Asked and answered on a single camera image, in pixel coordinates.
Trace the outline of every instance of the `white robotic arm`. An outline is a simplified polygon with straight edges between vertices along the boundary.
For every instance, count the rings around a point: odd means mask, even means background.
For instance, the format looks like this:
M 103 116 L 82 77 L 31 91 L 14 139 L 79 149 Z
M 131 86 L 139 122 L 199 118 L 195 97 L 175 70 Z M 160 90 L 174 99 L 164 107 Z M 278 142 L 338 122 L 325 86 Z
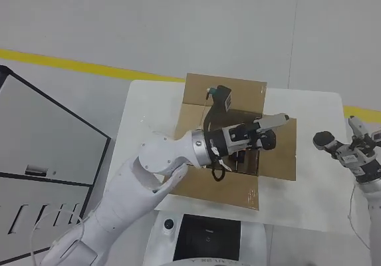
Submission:
M 370 257 L 373 266 L 381 266 L 381 164 L 374 148 L 381 147 L 381 130 L 369 136 L 363 123 L 354 116 L 348 119 L 354 136 L 351 144 L 335 140 L 327 131 L 313 138 L 319 150 L 325 150 L 356 178 L 357 186 L 368 200 L 370 214 Z
M 200 168 L 238 150 L 262 149 L 263 144 L 274 148 L 272 129 L 288 119 L 277 114 L 212 132 L 189 131 L 180 140 L 157 135 L 141 144 L 138 155 L 116 172 L 98 207 L 84 220 L 82 239 L 77 225 L 53 243 L 41 265 L 104 265 L 120 234 L 174 189 L 187 173 L 187 164 Z M 169 179 L 162 184 L 154 174 Z

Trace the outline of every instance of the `yellow floor line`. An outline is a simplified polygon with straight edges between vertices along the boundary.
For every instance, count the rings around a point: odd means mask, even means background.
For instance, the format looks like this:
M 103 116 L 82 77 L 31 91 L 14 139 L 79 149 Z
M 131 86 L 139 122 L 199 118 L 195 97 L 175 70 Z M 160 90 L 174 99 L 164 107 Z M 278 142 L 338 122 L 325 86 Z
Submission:
M 158 80 L 158 81 L 174 81 L 184 82 L 182 78 L 174 78 L 170 76 L 160 76 L 157 74 L 150 74 L 135 70 L 128 70 L 123 68 L 115 68 L 111 66 L 104 66 L 92 63 L 84 63 L 70 59 L 61 59 L 56 57 L 48 57 L 45 55 L 34 55 L 29 53 L 22 53 L 12 50 L 0 49 L 0 59 L 14 60 L 23 63 L 31 63 L 35 65 L 42 65 L 47 67 L 63 68 L 78 72 L 85 72 L 90 74 L 97 74 L 102 76 L 110 76 L 112 78 L 122 78 L 126 80 Z M 353 106 L 344 106 L 345 117 L 357 116 L 363 122 L 375 122 L 381 124 L 381 112 L 363 109 Z
M 92 63 L 84 63 L 70 59 L 61 59 L 56 57 L 48 57 L 45 55 L 34 55 L 22 53 L 12 50 L 0 49 L 0 59 L 14 60 L 35 65 L 47 67 L 63 68 L 78 72 L 98 74 L 102 76 L 110 76 L 112 78 L 123 78 L 128 80 L 158 80 L 158 81 L 175 81 L 184 82 L 182 78 L 173 78 L 170 76 L 160 76 L 156 74 L 144 73 L 140 71 L 115 68 Z
M 353 106 L 344 106 L 344 116 L 357 116 L 365 123 L 379 123 L 381 124 L 381 112 L 369 109 L 363 109 Z

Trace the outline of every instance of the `cardboard box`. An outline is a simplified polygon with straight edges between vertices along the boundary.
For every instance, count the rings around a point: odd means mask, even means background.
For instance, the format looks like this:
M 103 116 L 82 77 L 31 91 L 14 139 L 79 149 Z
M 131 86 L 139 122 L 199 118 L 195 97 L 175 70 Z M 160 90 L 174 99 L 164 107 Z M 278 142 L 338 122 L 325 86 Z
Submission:
M 175 138 L 181 138 L 188 130 L 201 126 L 212 99 L 205 100 L 207 88 L 223 85 L 231 89 L 231 107 L 225 119 L 214 127 L 231 126 L 261 117 L 263 113 L 266 82 L 188 74 L 183 104 L 176 126 Z M 276 131 L 277 145 L 274 150 L 252 151 L 246 166 L 241 171 L 227 172 L 220 182 L 214 180 L 211 169 L 189 168 L 186 177 L 173 190 L 173 194 L 209 200 L 219 203 L 258 209 L 258 176 L 269 176 L 284 180 L 295 180 L 297 121 L 291 118 Z

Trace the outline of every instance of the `cabinet door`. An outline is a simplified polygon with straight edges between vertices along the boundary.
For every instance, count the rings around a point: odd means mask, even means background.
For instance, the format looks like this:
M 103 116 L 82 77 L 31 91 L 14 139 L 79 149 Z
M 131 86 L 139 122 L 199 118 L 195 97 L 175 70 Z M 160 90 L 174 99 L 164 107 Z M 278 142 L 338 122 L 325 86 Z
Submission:
M 76 218 L 56 209 L 79 214 L 88 187 L 48 182 L 0 178 L 0 261 L 29 253 L 29 236 L 34 232 L 34 251 L 50 247 L 66 230 L 76 225 Z
M 107 137 L 13 76 L 0 90 L 0 172 L 92 184 Z

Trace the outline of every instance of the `gray cabinet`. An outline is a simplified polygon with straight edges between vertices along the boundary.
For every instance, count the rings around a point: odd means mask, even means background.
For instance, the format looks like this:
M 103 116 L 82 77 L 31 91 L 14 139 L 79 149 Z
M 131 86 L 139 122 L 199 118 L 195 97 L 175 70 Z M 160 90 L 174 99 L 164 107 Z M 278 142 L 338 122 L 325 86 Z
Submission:
M 29 252 L 29 234 L 41 208 L 84 213 L 109 141 L 0 66 L 0 263 Z M 48 248 L 76 223 L 66 216 L 42 222 L 35 233 L 35 251 Z

